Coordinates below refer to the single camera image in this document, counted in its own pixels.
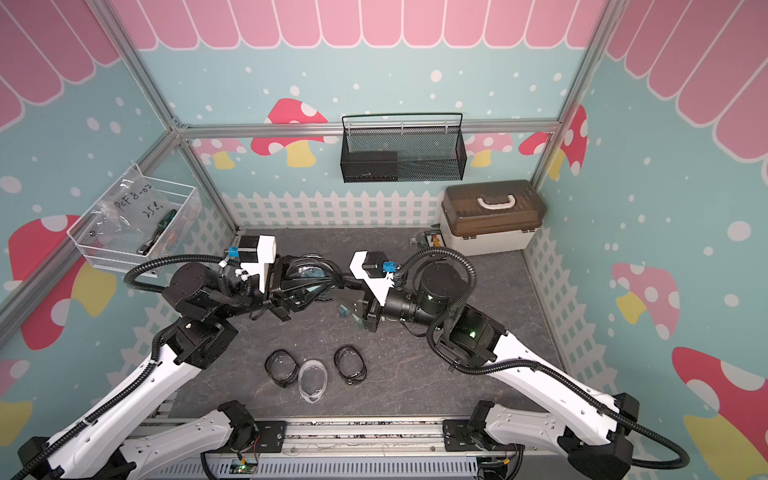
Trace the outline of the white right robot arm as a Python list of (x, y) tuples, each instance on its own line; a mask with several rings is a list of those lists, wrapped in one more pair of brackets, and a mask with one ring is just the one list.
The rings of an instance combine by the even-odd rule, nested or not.
[(404, 264), (381, 251), (358, 251), (349, 293), (364, 305), (356, 316), (425, 325), (429, 349), (451, 369), (489, 376), (533, 400), (533, 415), (492, 401), (478, 403), (468, 430), (483, 449), (538, 447), (564, 456), (590, 479), (621, 479), (633, 465), (638, 402), (594, 390), (530, 350), (501, 323), (469, 305), (477, 273), (462, 254), (427, 248)]

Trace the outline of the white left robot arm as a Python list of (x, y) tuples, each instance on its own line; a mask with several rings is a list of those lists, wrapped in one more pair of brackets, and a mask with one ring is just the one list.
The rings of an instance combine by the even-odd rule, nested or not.
[(129, 438), (171, 393), (226, 351), (238, 334), (231, 318), (272, 312), (286, 320), (341, 282), (320, 272), (311, 257), (276, 257), (264, 274), (246, 274), (236, 284), (227, 276), (229, 267), (241, 268), (233, 259), (182, 254), (127, 272), (127, 285), (161, 294), (179, 318), (154, 335), (149, 355), (106, 398), (57, 434), (25, 442), (16, 478), (144, 479), (192, 455), (258, 446), (258, 423), (238, 401), (146, 440)]

